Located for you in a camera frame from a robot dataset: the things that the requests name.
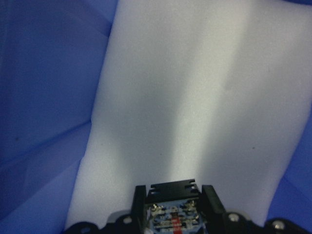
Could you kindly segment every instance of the foam surface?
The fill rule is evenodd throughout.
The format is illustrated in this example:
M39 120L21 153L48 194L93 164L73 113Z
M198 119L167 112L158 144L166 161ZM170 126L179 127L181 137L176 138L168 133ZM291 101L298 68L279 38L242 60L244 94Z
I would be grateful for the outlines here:
M67 226L189 178L263 224L309 115L311 41L310 6L121 0Z

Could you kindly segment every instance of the white foam sheet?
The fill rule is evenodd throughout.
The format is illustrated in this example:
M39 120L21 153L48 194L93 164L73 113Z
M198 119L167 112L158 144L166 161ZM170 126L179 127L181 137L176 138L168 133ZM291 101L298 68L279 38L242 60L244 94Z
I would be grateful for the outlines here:
M312 8L121 0L67 227L195 178L262 225L312 99Z

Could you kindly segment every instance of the black mechanical part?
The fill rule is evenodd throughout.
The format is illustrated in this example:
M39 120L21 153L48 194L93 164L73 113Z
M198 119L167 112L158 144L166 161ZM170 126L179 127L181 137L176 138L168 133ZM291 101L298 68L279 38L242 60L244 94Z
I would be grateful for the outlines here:
M184 199L198 202L198 211L204 220L204 229L199 233L208 230L209 234L311 234L283 218L268 220L264 227L259 227L239 213L226 212L213 186L203 185L200 192L194 179L152 185L147 197L146 187L136 186L129 214L107 223L101 230L93 223L81 222L64 234L143 234L148 228L147 210L151 206Z

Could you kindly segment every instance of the metal bolt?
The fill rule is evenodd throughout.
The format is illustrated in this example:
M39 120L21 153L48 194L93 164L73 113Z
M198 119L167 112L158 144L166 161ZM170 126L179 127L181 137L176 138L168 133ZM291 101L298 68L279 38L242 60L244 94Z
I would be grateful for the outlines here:
M239 216L237 214L232 213L232 214L229 214L229 219L232 222L238 222L239 221Z
M272 223L273 227L277 230L284 230L285 229L285 224L280 221L280 220L276 220Z
M123 223L124 223L124 224L129 224L129 223L132 223L132 219L131 219L131 217L130 217L130 216L125 217L125 218L123 219Z

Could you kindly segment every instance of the red stripe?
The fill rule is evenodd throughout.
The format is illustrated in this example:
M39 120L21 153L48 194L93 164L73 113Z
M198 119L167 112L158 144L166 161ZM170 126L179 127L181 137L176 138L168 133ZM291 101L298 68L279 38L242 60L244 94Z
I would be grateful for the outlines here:
M181 222L179 217L172 218L171 222L174 228L174 234L182 234Z

